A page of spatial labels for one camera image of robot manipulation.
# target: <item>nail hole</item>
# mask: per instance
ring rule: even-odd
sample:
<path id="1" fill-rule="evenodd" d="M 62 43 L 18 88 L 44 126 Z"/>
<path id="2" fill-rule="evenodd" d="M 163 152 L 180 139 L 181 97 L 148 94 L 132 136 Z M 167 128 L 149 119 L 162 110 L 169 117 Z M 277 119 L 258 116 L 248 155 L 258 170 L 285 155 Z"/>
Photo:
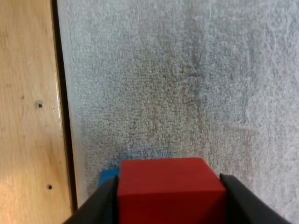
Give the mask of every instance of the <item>nail hole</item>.
<path id="1" fill-rule="evenodd" d="M 43 107 L 43 102 L 41 100 L 36 101 L 36 107 L 37 108 L 42 108 Z"/>

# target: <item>carpet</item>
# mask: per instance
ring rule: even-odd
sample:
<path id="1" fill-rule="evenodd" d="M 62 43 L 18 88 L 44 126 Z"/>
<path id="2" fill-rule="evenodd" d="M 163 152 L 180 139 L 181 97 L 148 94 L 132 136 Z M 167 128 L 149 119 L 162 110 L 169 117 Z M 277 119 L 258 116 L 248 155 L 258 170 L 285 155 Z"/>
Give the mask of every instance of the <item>carpet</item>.
<path id="1" fill-rule="evenodd" d="M 299 223 L 297 0 L 60 0 L 80 201 L 102 169 L 202 157 Z"/>

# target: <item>red block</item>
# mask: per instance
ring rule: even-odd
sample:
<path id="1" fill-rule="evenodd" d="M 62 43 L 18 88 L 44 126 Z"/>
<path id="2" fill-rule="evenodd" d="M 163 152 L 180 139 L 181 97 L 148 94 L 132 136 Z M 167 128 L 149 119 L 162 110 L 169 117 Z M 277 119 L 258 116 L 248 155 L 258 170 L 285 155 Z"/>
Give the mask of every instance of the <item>red block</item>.
<path id="1" fill-rule="evenodd" d="M 124 161 L 120 224 L 224 224 L 226 189 L 202 158 Z"/>

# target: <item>wooden floorboard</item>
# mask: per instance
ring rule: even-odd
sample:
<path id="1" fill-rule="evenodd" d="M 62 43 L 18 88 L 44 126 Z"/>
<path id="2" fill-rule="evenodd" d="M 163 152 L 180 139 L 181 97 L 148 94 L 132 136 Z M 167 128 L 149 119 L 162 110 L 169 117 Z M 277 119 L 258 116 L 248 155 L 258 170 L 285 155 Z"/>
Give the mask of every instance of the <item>wooden floorboard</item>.
<path id="1" fill-rule="evenodd" d="M 49 0 L 0 2 L 0 223 L 71 215 Z"/>

